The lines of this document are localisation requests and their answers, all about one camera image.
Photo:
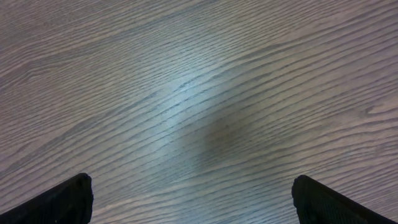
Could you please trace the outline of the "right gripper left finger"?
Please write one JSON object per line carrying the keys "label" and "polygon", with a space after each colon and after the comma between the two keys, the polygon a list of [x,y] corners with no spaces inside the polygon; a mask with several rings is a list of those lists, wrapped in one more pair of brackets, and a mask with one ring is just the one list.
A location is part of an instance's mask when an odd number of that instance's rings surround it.
{"label": "right gripper left finger", "polygon": [[93,201],[91,177],[80,173],[1,214],[1,224],[88,224]]}

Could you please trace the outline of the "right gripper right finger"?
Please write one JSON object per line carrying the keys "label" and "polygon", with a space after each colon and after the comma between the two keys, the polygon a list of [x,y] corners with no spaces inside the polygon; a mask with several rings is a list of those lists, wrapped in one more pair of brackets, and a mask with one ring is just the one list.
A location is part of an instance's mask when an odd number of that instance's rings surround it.
{"label": "right gripper right finger", "polygon": [[397,224],[306,175],[294,180],[292,198],[300,224]]}

